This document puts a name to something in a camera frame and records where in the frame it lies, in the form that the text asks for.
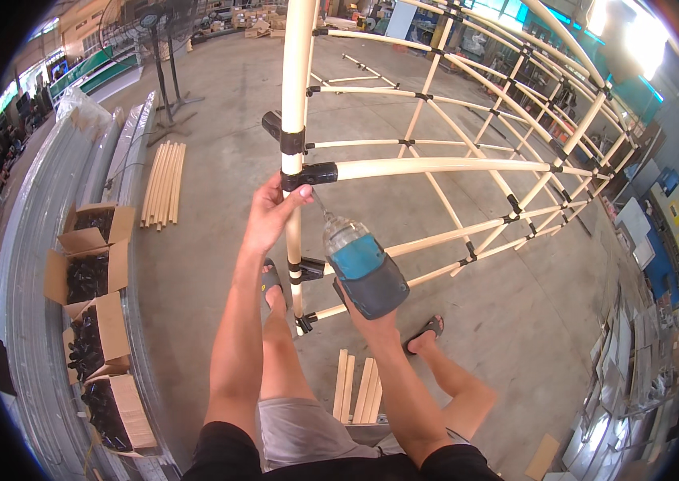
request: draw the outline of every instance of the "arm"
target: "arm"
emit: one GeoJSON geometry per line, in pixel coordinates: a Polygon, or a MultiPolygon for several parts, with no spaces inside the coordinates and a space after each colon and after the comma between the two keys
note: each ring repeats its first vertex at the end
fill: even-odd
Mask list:
{"type": "Polygon", "coordinates": [[[417,467],[438,448],[452,444],[441,409],[411,368],[395,328],[395,311],[369,321],[345,302],[350,319],[377,361],[385,394],[385,413],[395,438],[417,467]]]}
{"type": "Polygon", "coordinates": [[[227,305],[211,351],[206,424],[229,422],[254,438],[262,364],[261,267],[294,209],[312,202],[311,192],[310,186],[301,186],[284,199],[278,172],[254,193],[227,305]]]}

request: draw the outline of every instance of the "stacked boxes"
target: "stacked boxes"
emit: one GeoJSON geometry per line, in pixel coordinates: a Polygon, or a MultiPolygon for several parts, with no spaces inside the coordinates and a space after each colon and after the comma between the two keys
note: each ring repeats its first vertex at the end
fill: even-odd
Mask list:
{"type": "Polygon", "coordinates": [[[286,29],[286,16],[277,14],[275,5],[262,5],[261,8],[232,8],[233,28],[253,28],[260,21],[270,24],[273,30],[286,29]]]}

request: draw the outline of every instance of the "hand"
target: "hand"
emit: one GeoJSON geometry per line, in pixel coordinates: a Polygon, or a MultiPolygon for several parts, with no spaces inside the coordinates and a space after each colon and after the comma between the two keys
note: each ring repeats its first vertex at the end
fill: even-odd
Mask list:
{"type": "Polygon", "coordinates": [[[337,279],[337,283],[342,290],[345,305],[347,305],[347,312],[350,314],[350,320],[361,335],[363,335],[364,339],[366,339],[369,344],[373,341],[380,340],[394,340],[395,344],[398,344],[400,333],[395,328],[395,313],[397,313],[398,310],[393,309],[391,313],[370,321],[363,317],[363,314],[358,311],[355,304],[353,304],[353,301],[348,299],[342,281],[337,279]]]}
{"type": "Polygon", "coordinates": [[[243,248],[266,254],[281,236],[286,220],[296,207],[313,202],[312,186],[305,184],[283,198],[280,171],[254,192],[248,226],[243,236],[243,248]]]}

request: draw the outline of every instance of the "blue power tool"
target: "blue power tool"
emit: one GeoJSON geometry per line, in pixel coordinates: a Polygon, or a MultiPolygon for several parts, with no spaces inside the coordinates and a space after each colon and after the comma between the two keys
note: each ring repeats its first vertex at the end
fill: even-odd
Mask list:
{"type": "MultiPolygon", "coordinates": [[[[378,319],[392,312],[409,295],[409,285],[398,265],[361,222],[327,211],[315,188],[312,197],[323,209],[326,222],[323,230],[326,259],[342,281],[347,296],[366,319],[378,319]]],[[[334,290],[347,305],[336,279],[334,290]]]]}

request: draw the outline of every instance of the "concrete floor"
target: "concrete floor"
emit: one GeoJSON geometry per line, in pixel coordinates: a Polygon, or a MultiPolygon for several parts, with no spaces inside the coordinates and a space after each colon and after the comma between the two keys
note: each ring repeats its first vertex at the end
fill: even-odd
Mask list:
{"type": "MultiPolygon", "coordinates": [[[[342,53],[413,91],[421,90],[430,65],[422,57],[396,52],[386,44],[321,37],[315,43],[313,71],[325,79],[357,76],[358,70],[341,59],[342,53]]],[[[177,61],[182,90],[206,98],[183,108],[198,112],[187,123],[194,133],[187,138],[169,136],[187,144],[180,222],[159,234],[143,229],[134,236],[139,300],[154,374],[171,428],[188,451],[195,447],[205,414],[211,344],[250,197],[280,166],[278,144],[260,126],[260,119],[268,110],[280,109],[282,55],[282,41],[243,38],[236,33],[200,44],[177,61]]],[[[103,106],[112,110],[120,105],[128,111],[156,85],[154,69],[147,68],[142,80],[103,106]]],[[[482,105],[493,103],[476,82],[441,71],[436,73],[431,93],[482,105]]],[[[383,95],[314,95],[309,100],[308,141],[398,139],[415,105],[414,99],[383,95]]],[[[481,120],[472,112],[458,105],[442,108],[471,136],[478,132],[481,120]]],[[[429,109],[423,109],[413,137],[459,140],[429,109]]],[[[481,142],[507,145],[492,130],[481,142]]],[[[541,142],[538,145],[546,152],[543,158],[552,159],[550,151],[541,142]]],[[[156,149],[152,148],[147,162],[152,162],[156,149]]],[[[464,148],[451,146],[420,150],[431,156],[465,155],[464,148]]],[[[387,158],[397,152],[398,146],[318,149],[307,162],[387,158]]],[[[146,168],[143,186],[148,173],[146,168]]],[[[536,181],[528,172],[503,176],[519,198],[536,181]]],[[[506,199],[485,172],[439,173],[435,178],[465,225],[508,213],[506,199]]],[[[566,180],[565,186],[575,183],[566,180]]],[[[318,189],[327,207],[363,221],[383,245],[453,229],[422,174],[340,182],[318,189]]],[[[548,198],[538,196],[529,208],[550,204],[548,198]]],[[[472,441],[505,479],[526,478],[523,470],[544,433],[563,443],[568,440],[569,426],[590,378],[589,351],[600,334],[599,319],[614,299],[618,279],[624,291],[641,299],[638,267],[617,243],[602,206],[591,204],[584,217],[590,234],[573,222],[556,236],[534,239],[518,252],[507,250],[471,264],[455,278],[447,275],[414,288],[399,311],[403,338],[432,314],[444,315],[443,350],[497,390],[498,402],[472,441]]],[[[322,257],[319,210],[303,209],[302,219],[303,254],[322,257]]],[[[493,245],[526,236],[528,228],[520,224],[511,224],[493,245]]],[[[485,235],[476,235],[474,243],[478,245],[485,235]]],[[[285,274],[283,238],[271,256],[285,274]]],[[[404,255],[397,262],[411,279],[465,256],[464,245],[453,242],[404,255]]],[[[329,280],[304,286],[306,312],[338,303],[329,280]]],[[[358,360],[355,391],[363,358],[370,352],[346,314],[314,326],[296,346],[310,386],[330,411],[338,350],[346,348],[358,360]]],[[[424,363],[411,362],[436,399],[445,404],[447,396],[424,363]]]]}

